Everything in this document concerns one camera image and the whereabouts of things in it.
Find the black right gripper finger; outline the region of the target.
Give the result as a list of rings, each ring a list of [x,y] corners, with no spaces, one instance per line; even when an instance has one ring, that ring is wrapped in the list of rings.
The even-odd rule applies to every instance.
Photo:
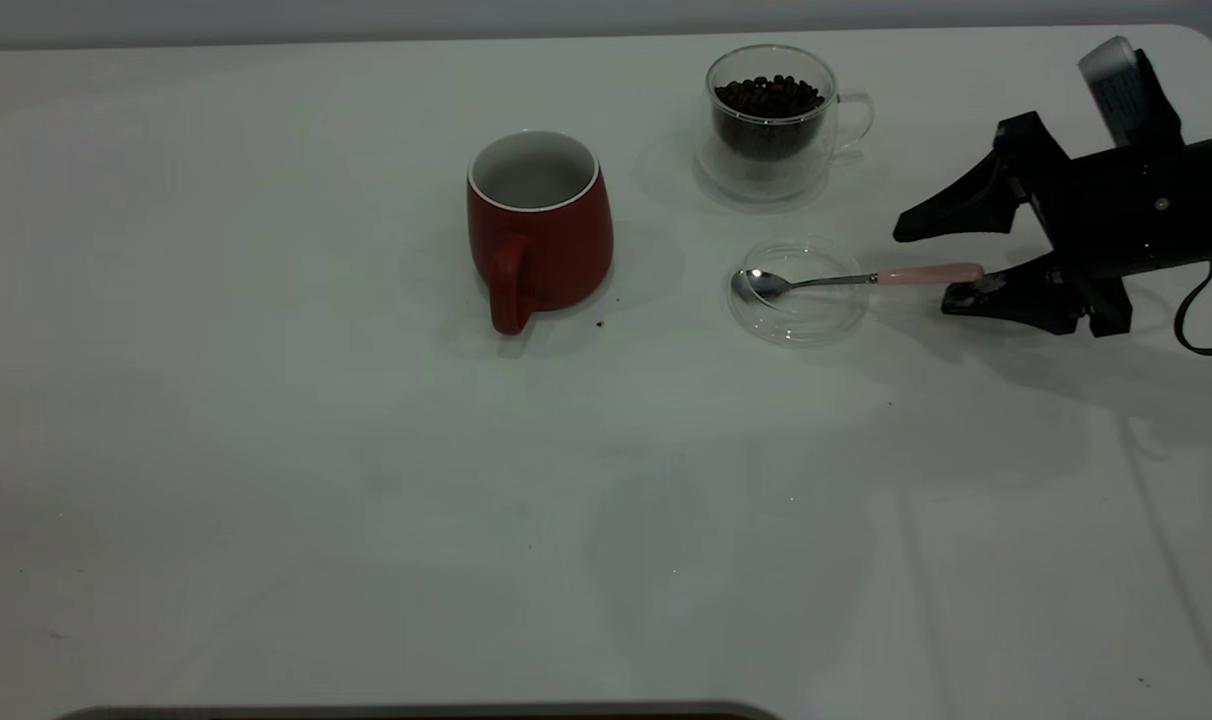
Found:
[[[949,284],[941,312],[1018,322],[1054,336],[1076,332],[1085,316],[1092,335],[1108,337],[1131,331],[1133,307],[1121,278],[1094,278],[1050,252],[977,281]]]
[[[894,241],[916,242],[945,234],[1008,234],[1016,211],[1067,175],[1067,152],[1036,112],[997,124],[989,154],[934,196],[908,208],[894,224]]]

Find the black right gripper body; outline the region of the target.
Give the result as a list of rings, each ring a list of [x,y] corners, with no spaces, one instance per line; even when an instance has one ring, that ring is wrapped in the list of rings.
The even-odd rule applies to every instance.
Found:
[[[1028,181],[1054,265],[1103,281],[1212,259],[1212,138],[1054,161]]]

